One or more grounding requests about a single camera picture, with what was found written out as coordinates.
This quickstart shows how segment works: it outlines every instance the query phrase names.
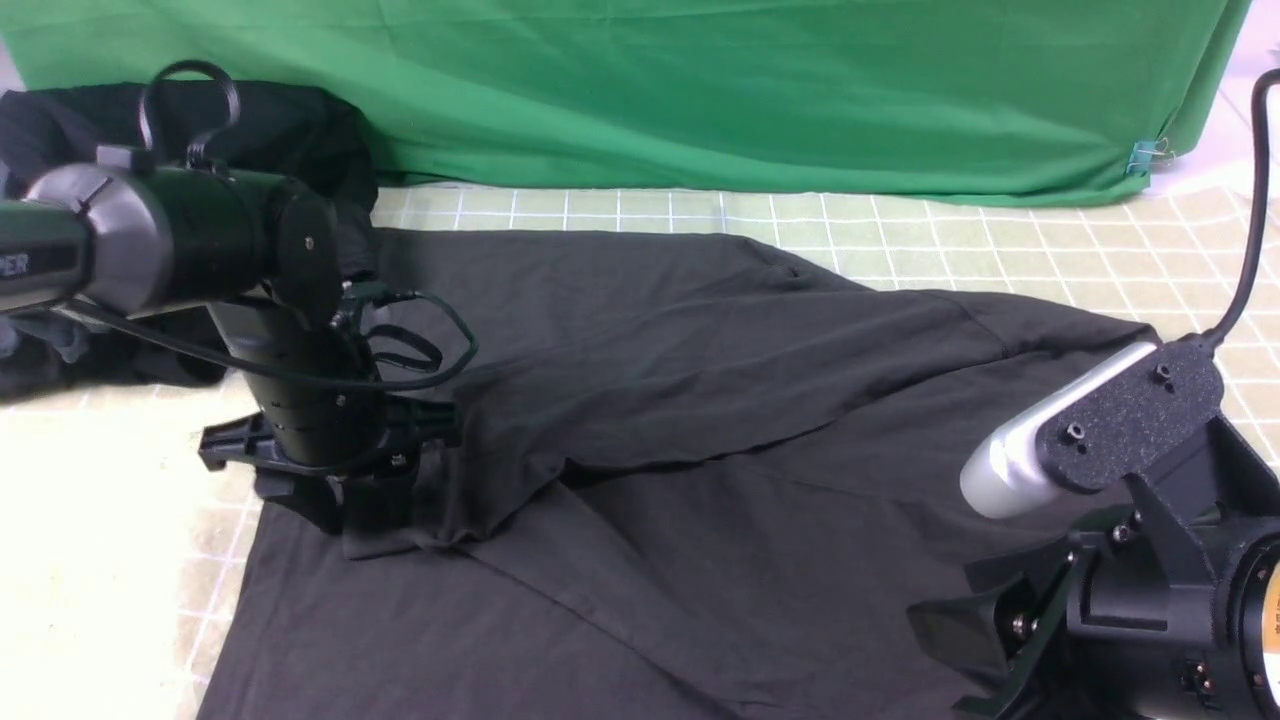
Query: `black t-shirt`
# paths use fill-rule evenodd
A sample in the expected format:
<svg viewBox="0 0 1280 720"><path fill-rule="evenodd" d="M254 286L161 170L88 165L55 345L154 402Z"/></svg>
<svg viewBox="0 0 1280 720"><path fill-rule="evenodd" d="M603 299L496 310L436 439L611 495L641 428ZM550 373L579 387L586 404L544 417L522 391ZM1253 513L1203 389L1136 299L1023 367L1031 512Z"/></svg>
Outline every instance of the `black t-shirt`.
<svg viewBox="0 0 1280 720"><path fill-rule="evenodd" d="M264 510L202 720L946 717L973 688L906 607L1119 500L995 523L957 477L1143 325L874 292L723 236L383 246L481 340L435 393L463 404L463 447L428 450L406 529ZM396 320L449 345L430 314Z"/></svg>

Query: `cutting mat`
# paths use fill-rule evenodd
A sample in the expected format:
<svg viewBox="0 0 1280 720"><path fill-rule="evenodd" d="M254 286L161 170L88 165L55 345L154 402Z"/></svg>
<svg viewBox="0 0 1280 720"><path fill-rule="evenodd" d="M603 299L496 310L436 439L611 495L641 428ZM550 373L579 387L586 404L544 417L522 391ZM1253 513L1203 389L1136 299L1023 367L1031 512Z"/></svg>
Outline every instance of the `cutting mat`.
<svg viewBox="0 0 1280 720"><path fill-rule="evenodd" d="M1272 464L1277 209L1251 310L1220 354L1226 413ZM416 229L727 232L881 290L1015 292L1176 337L1226 306L1247 209L1225 187L1029 211L840 195L435 186L387 190L374 217ZM259 516L248 474L206 473L195 443L204 425L252 410L239 377L210 391L93 389L0 410L9 491L0 716L195 716Z"/></svg>

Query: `green cloth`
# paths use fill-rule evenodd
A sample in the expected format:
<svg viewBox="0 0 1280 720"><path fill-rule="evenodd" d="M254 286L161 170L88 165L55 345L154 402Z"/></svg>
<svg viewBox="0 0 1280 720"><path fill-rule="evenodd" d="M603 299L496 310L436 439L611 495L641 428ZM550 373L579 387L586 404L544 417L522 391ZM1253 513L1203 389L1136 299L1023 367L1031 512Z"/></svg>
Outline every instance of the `green cloth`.
<svg viewBox="0 0 1280 720"><path fill-rule="evenodd" d="M317 85L401 182L1091 205L1199 137L1248 0L45 0L29 87Z"/></svg>

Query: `black fabric pile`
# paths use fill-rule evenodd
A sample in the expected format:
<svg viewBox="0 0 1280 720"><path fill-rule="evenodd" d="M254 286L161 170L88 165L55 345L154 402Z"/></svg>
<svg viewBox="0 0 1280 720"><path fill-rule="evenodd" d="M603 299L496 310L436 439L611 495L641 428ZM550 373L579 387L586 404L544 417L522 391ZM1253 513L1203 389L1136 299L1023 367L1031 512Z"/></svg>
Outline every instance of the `black fabric pile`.
<svg viewBox="0 0 1280 720"><path fill-rule="evenodd" d="M246 170L293 176L334 202L340 264L347 277L376 265L369 214L378 200L361 113L308 87L241 82L241 123L219 135L210 155ZM116 83L0 95L0 196L18 199L44 173L91 163L99 145L141 146L142 86ZM210 82L164 82L151 105L161 160L183 156L187 142L225 117L227 100ZM205 309L145 324L214 350L225 350ZM116 332L91 333L51 313L0 319L0 401L79 384L204 387L224 373Z"/></svg>
<svg viewBox="0 0 1280 720"><path fill-rule="evenodd" d="M436 393L465 445L411 488L351 487L344 537L264 510L202 720L942 719L973 688L908 605L1120 500L993 523L957 475L1149 328L874 292L735 237L381 242L388 279L481 340ZM460 350L433 313L398 322Z"/></svg>

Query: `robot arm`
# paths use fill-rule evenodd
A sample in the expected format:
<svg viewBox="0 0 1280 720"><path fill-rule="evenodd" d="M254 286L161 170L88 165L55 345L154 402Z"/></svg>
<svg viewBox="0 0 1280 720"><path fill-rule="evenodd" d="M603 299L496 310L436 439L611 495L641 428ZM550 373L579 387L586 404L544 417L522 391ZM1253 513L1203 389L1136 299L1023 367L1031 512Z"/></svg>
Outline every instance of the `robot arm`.
<svg viewBox="0 0 1280 720"><path fill-rule="evenodd" d="M178 63L156 79L184 69L221 81L238 117L234 83L216 67ZM102 147L96 164L58 168L22 201L0 202L0 313L49 309L244 370L261 411L207 428L201 457L210 469L255 466L264 500L337 533L344 478L413 473L424 442L456 439L452 405L388 393L442 384L476 342L436 299L344 283L328 201L296 179L206 160L211 137L192 143L183 167L157 167L147 149ZM447 370L424 338L396 333L422 355L415 361L375 354L362 334L366 309L417 299L443 307L471 343ZM129 322L198 305L229 356ZM384 357L431 374L383 382Z"/></svg>
<svg viewBox="0 0 1280 720"><path fill-rule="evenodd" d="M1280 717L1280 480L1221 414L1213 350L1240 318L1266 227L1266 96L1253 92L1253 213L1217 327L1134 345L998 428L964 497L1010 518L1121 482L1041 547L966 568L970 597L908 610L927 655L987 691L964 720Z"/></svg>

